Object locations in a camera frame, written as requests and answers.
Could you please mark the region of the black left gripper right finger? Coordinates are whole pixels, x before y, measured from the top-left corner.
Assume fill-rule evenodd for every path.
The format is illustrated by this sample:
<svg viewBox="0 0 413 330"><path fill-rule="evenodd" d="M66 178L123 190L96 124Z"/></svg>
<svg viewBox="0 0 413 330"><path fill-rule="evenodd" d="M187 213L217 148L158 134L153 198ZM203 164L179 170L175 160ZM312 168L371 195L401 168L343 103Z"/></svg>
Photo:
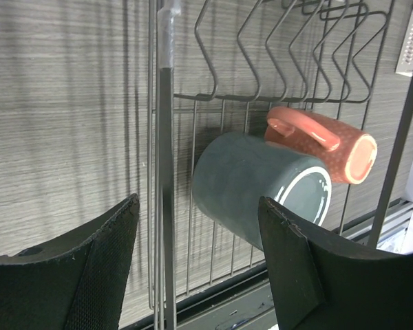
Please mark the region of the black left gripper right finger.
<svg viewBox="0 0 413 330"><path fill-rule="evenodd" d="M413 329L413 253L347 240L269 197L258 220L280 329Z"/></svg>

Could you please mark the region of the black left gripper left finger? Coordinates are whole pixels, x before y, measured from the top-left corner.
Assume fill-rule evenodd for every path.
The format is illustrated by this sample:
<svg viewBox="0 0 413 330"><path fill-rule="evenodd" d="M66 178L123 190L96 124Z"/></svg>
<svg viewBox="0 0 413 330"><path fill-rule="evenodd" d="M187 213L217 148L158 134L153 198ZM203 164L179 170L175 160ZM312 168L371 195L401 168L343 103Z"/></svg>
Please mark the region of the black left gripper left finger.
<svg viewBox="0 0 413 330"><path fill-rule="evenodd" d="M0 256L0 329L118 329L139 222L132 194L101 216Z"/></svg>

